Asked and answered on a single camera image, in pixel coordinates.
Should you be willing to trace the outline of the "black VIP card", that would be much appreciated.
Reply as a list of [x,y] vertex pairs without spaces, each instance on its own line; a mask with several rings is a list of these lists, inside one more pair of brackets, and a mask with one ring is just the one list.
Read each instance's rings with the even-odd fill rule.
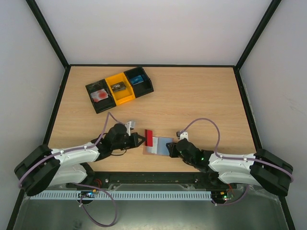
[[126,85],[123,81],[121,81],[121,82],[111,85],[111,90],[113,92],[123,91],[123,90],[126,90]]

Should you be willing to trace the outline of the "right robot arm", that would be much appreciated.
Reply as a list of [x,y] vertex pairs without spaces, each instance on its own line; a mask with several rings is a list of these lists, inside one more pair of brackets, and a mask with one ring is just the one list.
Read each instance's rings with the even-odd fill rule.
[[221,154],[200,150],[186,138],[167,143],[166,148],[171,158],[181,158],[185,164],[208,173],[210,184],[216,188],[223,184],[250,184],[287,196],[293,181],[292,165],[265,149],[245,155]]

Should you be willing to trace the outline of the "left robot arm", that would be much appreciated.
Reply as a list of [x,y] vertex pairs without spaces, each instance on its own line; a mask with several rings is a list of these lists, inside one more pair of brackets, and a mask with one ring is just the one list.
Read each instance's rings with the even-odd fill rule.
[[131,130],[127,124],[117,123],[108,132],[77,147],[51,149],[40,145],[15,167],[18,186],[28,196],[35,196],[59,184],[89,183],[94,174],[90,162],[104,160],[114,150],[137,148],[146,141]]

